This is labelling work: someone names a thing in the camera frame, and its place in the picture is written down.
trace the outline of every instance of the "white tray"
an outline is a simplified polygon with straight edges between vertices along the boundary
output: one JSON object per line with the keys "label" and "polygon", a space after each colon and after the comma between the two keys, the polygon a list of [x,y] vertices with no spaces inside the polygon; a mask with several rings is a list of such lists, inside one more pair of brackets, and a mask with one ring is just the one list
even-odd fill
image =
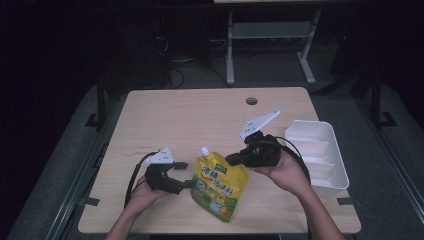
{"label": "white tray", "polygon": [[[336,136],[329,123],[295,120],[285,135],[302,154],[312,187],[319,196],[332,196],[349,187]],[[295,151],[289,143],[286,145]]]}

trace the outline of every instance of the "person's left hand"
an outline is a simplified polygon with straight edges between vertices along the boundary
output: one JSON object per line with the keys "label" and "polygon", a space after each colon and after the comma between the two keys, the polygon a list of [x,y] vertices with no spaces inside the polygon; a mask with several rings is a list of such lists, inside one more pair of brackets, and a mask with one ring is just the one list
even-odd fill
{"label": "person's left hand", "polygon": [[147,184],[146,178],[142,176],[138,179],[137,186],[133,190],[133,194],[125,207],[124,211],[130,211],[139,216],[144,210],[153,205],[158,199],[170,195],[171,193],[162,190],[152,190]]}

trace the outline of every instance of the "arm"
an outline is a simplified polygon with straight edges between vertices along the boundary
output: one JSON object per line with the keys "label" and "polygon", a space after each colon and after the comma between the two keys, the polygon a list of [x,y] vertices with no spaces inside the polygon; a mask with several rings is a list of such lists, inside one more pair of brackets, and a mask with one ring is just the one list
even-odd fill
{"label": "arm", "polygon": [[106,239],[127,239],[132,224],[144,210],[152,206],[158,199],[170,194],[161,190],[152,190],[144,181],[144,176],[137,181],[136,186],[138,187],[134,190],[130,201],[116,220]]}
{"label": "arm", "polygon": [[288,153],[281,151],[280,161],[275,167],[252,170],[269,177],[278,187],[299,199],[314,239],[344,239],[302,169]]}

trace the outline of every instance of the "wooden table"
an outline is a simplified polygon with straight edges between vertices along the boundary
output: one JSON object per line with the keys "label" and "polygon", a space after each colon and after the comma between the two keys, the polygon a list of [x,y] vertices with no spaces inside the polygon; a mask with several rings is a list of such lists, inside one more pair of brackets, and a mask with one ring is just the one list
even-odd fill
{"label": "wooden table", "polygon": [[[254,97],[256,105],[246,99]],[[90,198],[79,222],[84,233],[106,233],[121,213],[125,192],[135,165],[147,153],[171,148],[175,161],[189,163],[187,170],[170,170],[180,181],[191,179],[200,148],[208,146],[226,156],[245,147],[240,139],[244,121],[270,113],[281,113],[262,131],[284,137],[295,119],[318,120],[303,88],[245,88],[133,91],[129,94],[110,141]],[[141,176],[147,167],[142,165]],[[342,191],[321,198],[342,232],[361,228],[352,205],[340,206]],[[188,189],[159,200],[134,223],[132,232],[147,234],[248,234],[305,233],[306,218],[298,200],[263,175],[252,173],[230,223],[222,223],[200,208]]]}

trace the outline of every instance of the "hole in table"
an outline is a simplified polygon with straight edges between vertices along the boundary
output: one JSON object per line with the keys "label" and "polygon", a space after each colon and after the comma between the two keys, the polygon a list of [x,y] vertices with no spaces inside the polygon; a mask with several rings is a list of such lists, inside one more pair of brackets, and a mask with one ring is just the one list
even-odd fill
{"label": "hole in table", "polygon": [[258,99],[254,98],[254,97],[248,97],[246,98],[246,103],[249,105],[256,105],[258,104]]}

